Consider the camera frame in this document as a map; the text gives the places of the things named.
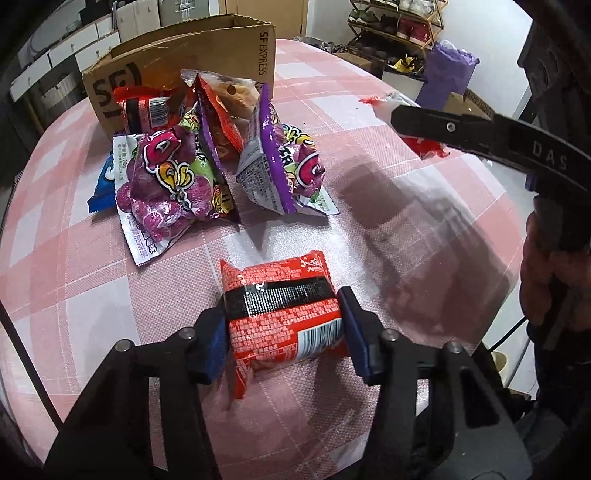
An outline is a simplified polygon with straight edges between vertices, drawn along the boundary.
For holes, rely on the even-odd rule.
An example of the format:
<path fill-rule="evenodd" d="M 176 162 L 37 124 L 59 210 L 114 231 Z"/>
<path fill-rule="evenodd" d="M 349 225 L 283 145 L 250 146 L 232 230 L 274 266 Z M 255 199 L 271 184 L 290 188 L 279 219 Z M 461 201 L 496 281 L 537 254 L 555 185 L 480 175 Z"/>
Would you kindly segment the person's right hand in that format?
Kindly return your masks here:
<path fill-rule="evenodd" d="M 551 306 L 550 281 L 555 276 L 580 296 L 574 304 L 566 326 L 574 331 L 590 329 L 590 254 L 583 252 L 546 251 L 546 235 L 535 212 L 526 222 L 526 238 L 521 264 L 520 304 L 525 317 L 534 326 L 543 323 Z"/>

